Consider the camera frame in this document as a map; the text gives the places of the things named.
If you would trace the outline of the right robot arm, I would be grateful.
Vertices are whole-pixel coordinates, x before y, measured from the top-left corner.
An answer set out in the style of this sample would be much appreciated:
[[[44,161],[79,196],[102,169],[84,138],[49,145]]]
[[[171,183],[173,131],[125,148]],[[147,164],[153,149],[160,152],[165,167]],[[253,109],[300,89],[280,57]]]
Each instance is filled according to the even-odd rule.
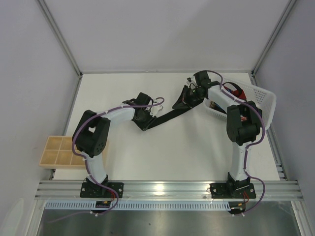
[[[214,184],[210,190],[213,198],[255,197],[251,183],[253,177],[247,170],[251,147],[264,139],[265,125],[262,110],[254,101],[248,100],[245,88],[234,81],[226,81],[220,73],[220,81],[210,78],[211,70],[195,73],[187,79],[173,110],[191,109],[204,100],[226,114],[226,132],[232,142],[232,166],[226,183],[220,187]]]

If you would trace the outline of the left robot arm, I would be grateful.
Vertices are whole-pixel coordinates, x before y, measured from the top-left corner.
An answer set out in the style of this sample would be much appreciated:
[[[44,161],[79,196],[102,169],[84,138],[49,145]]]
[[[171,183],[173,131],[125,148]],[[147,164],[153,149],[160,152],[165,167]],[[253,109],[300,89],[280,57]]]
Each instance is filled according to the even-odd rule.
[[[153,99],[144,93],[126,100],[119,106],[101,113],[86,110],[72,136],[72,153],[81,157],[87,171],[89,188],[110,190],[108,174],[103,166],[102,153],[106,148],[110,128],[126,121],[135,122],[146,130],[163,108],[164,98]]]

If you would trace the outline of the black tie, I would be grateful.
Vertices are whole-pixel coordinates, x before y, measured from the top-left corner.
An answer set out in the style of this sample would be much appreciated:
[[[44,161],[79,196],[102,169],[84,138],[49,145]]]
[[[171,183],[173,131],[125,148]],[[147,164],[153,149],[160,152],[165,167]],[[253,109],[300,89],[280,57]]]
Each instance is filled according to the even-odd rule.
[[[160,117],[156,117],[154,116],[152,118],[152,121],[146,122],[142,128],[143,131],[146,131],[148,129],[154,128],[156,126],[159,126],[163,123],[166,123],[167,121],[170,121],[171,119],[174,119],[184,113],[186,113],[187,111],[191,110],[192,107],[189,106],[184,106],[184,107],[180,107],[180,108],[176,108],[173,109],[172,111],[160,116]]]

